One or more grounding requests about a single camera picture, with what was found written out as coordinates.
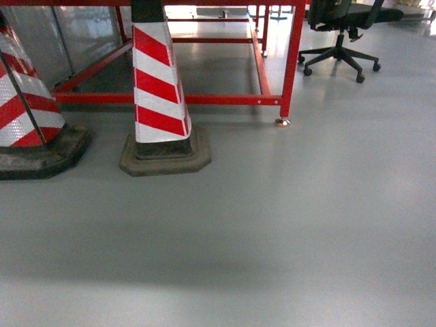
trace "chair base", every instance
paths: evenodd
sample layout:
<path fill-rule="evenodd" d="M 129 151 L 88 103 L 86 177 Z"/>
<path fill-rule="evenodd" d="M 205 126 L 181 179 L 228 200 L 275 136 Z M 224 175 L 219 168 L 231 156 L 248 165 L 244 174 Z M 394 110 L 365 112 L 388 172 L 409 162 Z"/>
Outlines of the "chair base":
<path fill-rule="evenodd" d="M 344 35 L 343 33 L 339 34 L 336 46 L 330 48 L 320 48 L 313 50 L 304 50 L 298 53 L 298 63 L 302 64 L 305 62 L 305 58 L 303 55 L 319 55 L 305 63 L 304 74 L 306 76 L 310 76 L 312 74 L 312 69 L 309 68 L 310 65 L 314 63 L 319 63 L 320 61 L 326 60 L 328 58 L 335 58 L 338 61 L 344 60 L 348 65 L 352 66 L 357 71 L 357 83 L 363 83 L 365 77 L 362 74 L 362 67 L 354 60 L 354 58 L 366 59 L 374 61 L 373 71 L 378 72 L 381 68 L 379 64 L 379 59 L 377 57 L 370 56 L 365 53 L 357 52 L 354 50 L 350 50 L 342 47 Z"/>

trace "chair armrest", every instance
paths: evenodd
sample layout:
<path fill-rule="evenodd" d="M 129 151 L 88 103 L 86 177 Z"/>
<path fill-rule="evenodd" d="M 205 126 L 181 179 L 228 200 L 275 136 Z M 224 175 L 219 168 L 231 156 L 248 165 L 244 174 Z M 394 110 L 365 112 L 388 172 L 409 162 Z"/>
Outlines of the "chair armrest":
<path fill-rule="evenodd" d="M 368 29 L 374 24 L 375 20 L 377 19 L 377 15 L 382 8 L 383 2 L 384 0 L 375 0 L 373 7 L 369 12 L 368 18 L 362 26 L 363 29 Z"/>

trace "chair seat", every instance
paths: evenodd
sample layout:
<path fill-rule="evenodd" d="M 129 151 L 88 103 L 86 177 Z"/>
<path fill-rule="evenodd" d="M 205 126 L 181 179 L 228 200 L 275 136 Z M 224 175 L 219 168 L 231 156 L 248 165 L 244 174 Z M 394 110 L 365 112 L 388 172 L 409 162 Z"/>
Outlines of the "chair seat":
<path fill-rule="evenodd" d="M 324 24 L 334 25 L 338 27 L 359 27 L 364 28 L 364 24 L 371 11 L 371 5 L 363 5 L 361 3 L 352 3 L 349 7 L 346 16 L 336 19 L 334 21 L 324 21 Z M 394 8 L 382 8 L 375 22 L 392 22 L 400 20 L 403 17 L 403 12 Z"/>

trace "table top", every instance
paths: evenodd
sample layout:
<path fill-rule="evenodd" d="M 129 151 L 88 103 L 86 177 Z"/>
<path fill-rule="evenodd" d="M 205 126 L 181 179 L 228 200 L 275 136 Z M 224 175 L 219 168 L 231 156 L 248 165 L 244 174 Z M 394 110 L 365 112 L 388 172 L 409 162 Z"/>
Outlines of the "table top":
<path fill-rule="evenodd" d="M 0 5 L 130 5 L 131 0 L 0 0 Z M 165 5 L 301 5 L 305 0 L 163 0 Z"/>

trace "white stripe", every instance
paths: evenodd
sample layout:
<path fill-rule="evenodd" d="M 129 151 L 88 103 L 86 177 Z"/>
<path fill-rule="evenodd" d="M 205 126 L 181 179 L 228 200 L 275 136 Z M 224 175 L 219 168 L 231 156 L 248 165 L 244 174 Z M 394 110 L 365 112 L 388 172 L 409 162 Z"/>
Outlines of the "white stripe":
<path fill-rule="evenodd" d="M 0 107 L 17 95 L 14 85 L 6 74 L 0 78 Z"/>
<path fill-rule="evenodd" d="M 187 137 L 190 137 L 191 129 L 192 129 L 191 117 L 188 114 L 188 130 L 186 130 L 185 122 L 183 122 L 183 130 L 185 131 L 185 135 L 187 135 Z"/>
<path fill-rule="evenodd" d="M 54 99 L 44 82 L 39 78 L 30 77 L 28 75 L 13 72 L 15 79 L 20 87 L 21 92 L 30 93 L 33 95 L 39 95 L 40 97 L 46 97 L 48 99 Z"/>
<path fill-rule="evenodd" d="M 31 65 L 31 60 L 25 53 L 24 49 L 16 42 L 16 40 L 4 35 L 3 33 L 0 33 L 0 50 L 8 55 L 27 61 L 27 63 Z"/>
<path fill-rule="evenodd" d="M 25 112 L 0 129 L 0 146 L 11 146 L 33 130 L 29 115 Z"/>
<path fill-rule="evenodd" d="M 133 49 L 134 55 L 134 67 L 142 70 L 143 72 L 156 77 L 164 82 L 171 85 L 177 85 L 177 71 L 176 67 L 168 67 L 164 63 L 151 58 L 147 54 L 139 51 L 138 49 Z"/>
<path fill-rule="evenodd" d="M 32 109 L 33 118 L 39 127 L 54 127 L 62 128 L 65 124 L 65 119 L 62 114 L 57 112 Z"/>
<path fill-rule="evenodd" d="M 168 22 L 136 22 L 134 27 L 166 46 L 172 42 Z"/>
<path fill-rule="evenodd" d="M 147 125 L 136 122 L 136 142 L 138 143 L 156 143 L 185 140 L 189 136 L 180 136 L 168 131 L 162 131 Z"/>
<path fill-rule="evenodd" d="M 141 107 L 176 119 L 182 120 L 185 118 L 185 100 L 180 104 L 175 104 L 174 102 L 157 97 L 137 87 L 134 88 L 134 95 L 135 104 Z"/>

